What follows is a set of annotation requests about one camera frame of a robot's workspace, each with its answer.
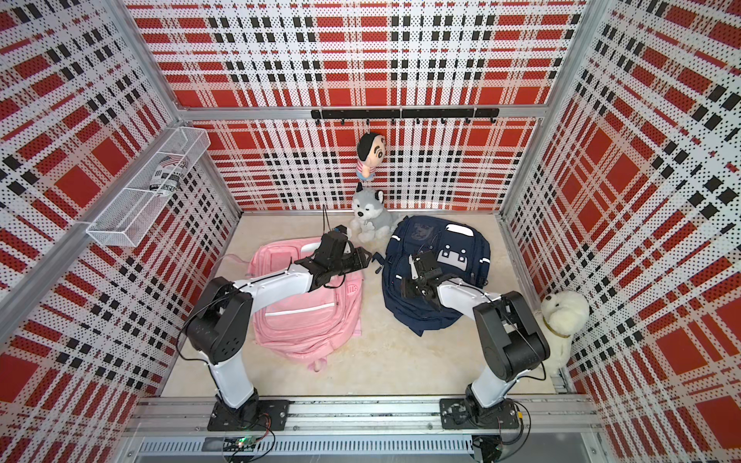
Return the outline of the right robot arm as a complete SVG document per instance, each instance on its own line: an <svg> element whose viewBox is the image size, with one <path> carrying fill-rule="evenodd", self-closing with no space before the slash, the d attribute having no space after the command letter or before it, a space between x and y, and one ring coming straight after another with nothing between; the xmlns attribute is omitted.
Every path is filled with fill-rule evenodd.
<svg viewBox="0 0 741 463"><path fill-rule="evenodd" d="M409 258L403 296L420 296L436 309L451 309L476 322L486 368L470 385L476 407L490 409L531 370L544 365L550 346L533 311L516 292L493 295L445 274L431 252Z"/></svg>

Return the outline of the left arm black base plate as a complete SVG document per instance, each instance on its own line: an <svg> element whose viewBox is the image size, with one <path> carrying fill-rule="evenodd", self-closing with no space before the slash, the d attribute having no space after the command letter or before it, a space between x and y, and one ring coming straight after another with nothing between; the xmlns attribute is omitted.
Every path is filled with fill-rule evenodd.
<svg viewBox="0 0 741 463"><path fill-rule="evenodd" d="M229 407L220 397L208 422L208 431L254 430L265 426L272 431L285 429L289 416L288 400L248 399L241 407Z"/></svg>

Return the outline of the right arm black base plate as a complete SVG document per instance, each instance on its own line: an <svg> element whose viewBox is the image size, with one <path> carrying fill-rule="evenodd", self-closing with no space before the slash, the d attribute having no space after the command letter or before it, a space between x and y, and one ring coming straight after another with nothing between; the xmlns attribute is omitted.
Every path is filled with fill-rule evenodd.
<svg viewBox="0 0 741 463"><path fill-rule="evenodd" d="M439 411L442 428L447 430L502 431L521 428L518 411L510 399L505 399L488 408L478 405L472 397L441 399Z"/></svg>

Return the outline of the navy blue backpack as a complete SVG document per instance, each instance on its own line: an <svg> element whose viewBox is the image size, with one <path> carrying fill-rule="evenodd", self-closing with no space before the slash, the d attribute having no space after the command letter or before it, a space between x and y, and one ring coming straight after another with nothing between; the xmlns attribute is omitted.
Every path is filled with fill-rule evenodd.
<svg viewBox="0 0 741 463"><path fill-rule="evenodd" d="M426 331L452 326L461 313L436 309L421 293L405 292L413 280L411 258L430 253L443 275L453 275L479 287L487 284L490 244L475 228L433 216L404 218L388 242L381 273L386 309L395 319L421 337Z"/></svg>

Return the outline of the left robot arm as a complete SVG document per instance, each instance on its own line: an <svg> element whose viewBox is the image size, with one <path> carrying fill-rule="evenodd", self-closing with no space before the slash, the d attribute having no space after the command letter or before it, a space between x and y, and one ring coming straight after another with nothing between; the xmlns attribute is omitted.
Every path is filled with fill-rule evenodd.
<svg viewBox="0 0 741 463"><path fill-rule="evenodd" d="M253 316L291 297L305 299L320 289L348 289L349 277L360 277L372 261L372 253L354 246L337 229L304 246L299 256L284 268L257 278L211 280L183 327L210 369L218 399L232 411L249 408L259 397L242 362Z"/></svg>

